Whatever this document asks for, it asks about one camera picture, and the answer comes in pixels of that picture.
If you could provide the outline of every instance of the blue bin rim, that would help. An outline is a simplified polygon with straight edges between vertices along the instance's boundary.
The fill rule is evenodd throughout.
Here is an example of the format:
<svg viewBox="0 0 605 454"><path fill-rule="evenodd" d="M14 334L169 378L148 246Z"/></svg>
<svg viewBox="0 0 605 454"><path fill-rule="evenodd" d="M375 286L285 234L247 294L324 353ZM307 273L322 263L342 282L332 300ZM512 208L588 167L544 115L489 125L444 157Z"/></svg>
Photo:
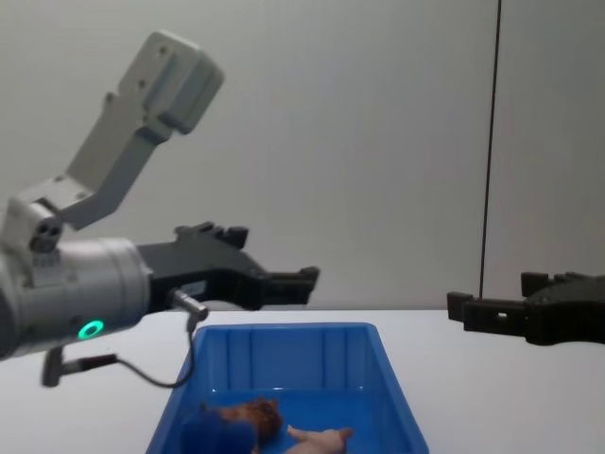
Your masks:
<svg viewBox="0 0 605 454"><path fill-rule="evenodd" d="M370 345L372 347L373 352L376 354L376 362L378 364L378 368L380 369L382 377L385 379L385 385L389 390L389 395L393 401L395 406L395 411L397 412L397 417L401 422L404 430L406 431L406 435L409 440L409 444L411 446L411 451L409 454L428 454L428 446L424 437L416 423L416 419L409 407L406 397L404 396L404 392L399 385L399 380L397 379L397 375L395 371L393 371L392 366L390 365L389 357L387 356L387 351L385 350L385 346L380 339L380 334L378 334L378 329L371 323L360 323L360 322L345 322L345 323L249 323L249 324L210 324L207 326L201 327L197 332L194 338L194 347L196 352L199 349L199 346L204 342L204 338L209 331L250 331L251 329L262 329L262 330L278 330L278 329L318 329L318 328L353 328L360 327L366 328L369 335ZM187 360L182 365L181 371L179 372L179 377L184 376L184 374L189 370L190 360ZM156 427L156 430L151 437L151 441L149 442L149 446L147 448L147 454L161 454L157 450L151 451L150 449L155 446L163 446L165 440L168 436L168 431L170 429L170 423L174 420L179 407L181 406L181 401L184 397L185 388L188 384L173 390L168 398L168 402L164 408L164 412L162 413L162 417Z"/></svg>

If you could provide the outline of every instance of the black cable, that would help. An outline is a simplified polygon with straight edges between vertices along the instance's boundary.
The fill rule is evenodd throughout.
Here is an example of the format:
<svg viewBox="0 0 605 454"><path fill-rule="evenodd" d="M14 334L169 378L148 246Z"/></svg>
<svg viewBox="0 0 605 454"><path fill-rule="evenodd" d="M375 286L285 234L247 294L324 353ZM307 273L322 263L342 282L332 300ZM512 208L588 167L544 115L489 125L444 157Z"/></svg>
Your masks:
<svg viewBox="0 0 605 454"><path fill-rule="evenodd" d="M132 364L131 362L129 362L125 359L116 358L115 362L117 364L122 364L124 367L127 367L128 369L133 371L135 374L140 376L143 380L145 380L146 382L150 383L153 386L157 386L159 388L165 388L168 390L174 390L174 389L179 388L182 385L184 385L187 382L187 380L189 380L189 378L191 378L193 376L193 373L196 370L196 355L195 355L194 347L193 347L193 331L187 330L187 339L189 340L189 353L188 353L188 357L190 360L189 370L182 378L178 379L174 383L164 383L162 381L156 380L155 378L146 374L141 369L139 369L137 366L135 366L134 364Z"/></svg>
<svg viewBox="0 0 605 454"><path fill-rule="evenodd" d="M500 53L500 23L502 0L498 0L495 23L495 44L493 51L492 111L490 113L490 139L488 143L488 169L485 178L485 201L483 205L483 234L481 238L481 268L479 271L479 301L483 299L483 279L485 277L485 247L488 233L488 205L490 202L490 179L492 176L493 120L495 118L495 87L498 81L498 55Z"/></svg>

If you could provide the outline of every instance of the blue plastic bin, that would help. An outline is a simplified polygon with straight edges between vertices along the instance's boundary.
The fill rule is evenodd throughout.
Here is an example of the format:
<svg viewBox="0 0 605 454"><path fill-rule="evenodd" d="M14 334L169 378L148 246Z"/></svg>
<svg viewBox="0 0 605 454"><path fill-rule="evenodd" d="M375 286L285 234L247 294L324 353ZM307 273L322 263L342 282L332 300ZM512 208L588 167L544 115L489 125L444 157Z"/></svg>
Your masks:
<svg viewBox="0 0 605 454"><path fill-rule="evenodd" d="M285 422L263 454L284 453L293 445L288 424L353 428L349 454L428 453L373 325L208 326L195 345L196 372L170 395L147 454L222 454L183 452L184 421L200 411L201 402L232 405L258 395L277 397Z"/></svg>

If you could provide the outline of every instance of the white wall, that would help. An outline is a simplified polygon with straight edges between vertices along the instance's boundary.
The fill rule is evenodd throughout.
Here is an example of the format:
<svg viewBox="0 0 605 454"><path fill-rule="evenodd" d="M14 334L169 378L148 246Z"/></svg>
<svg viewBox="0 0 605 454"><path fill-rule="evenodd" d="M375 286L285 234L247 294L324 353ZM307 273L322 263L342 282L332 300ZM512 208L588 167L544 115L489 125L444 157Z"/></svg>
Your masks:
<svg viewBox="0 0 605 454"><path fill-rule="evenodd" d="M5 2L0 193L62 170L146 35L169 29L227 82L83 234L244 224L267 268L322 268L314 308L443 306L478 288L495 3Z"/></svg>
<svg viewBox="0 0 605 454"><path fill-rule="evenodd" d="M505 0L485 294L605 271L605 2Z"/></svg>

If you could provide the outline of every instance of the table surface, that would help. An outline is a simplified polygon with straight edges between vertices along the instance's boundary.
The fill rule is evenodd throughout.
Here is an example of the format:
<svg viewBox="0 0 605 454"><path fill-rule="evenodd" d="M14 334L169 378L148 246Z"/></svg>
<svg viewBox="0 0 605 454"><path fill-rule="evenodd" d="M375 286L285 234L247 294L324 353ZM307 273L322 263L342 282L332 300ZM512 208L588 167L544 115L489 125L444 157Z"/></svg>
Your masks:
<svg viewBox="0 0 605 454"><path fill-rule="evenodd" d="M146 317L128 332L66 349L68 358L118 352L173 379L186 354L185 316ZM466 333L444 311L214 312L207 324L367 322L380 332L432 453L605 452L605 346L537 347ZM169 391L111 366L39 385L43 357L0 364L0 450L144 453Z"/></svg>

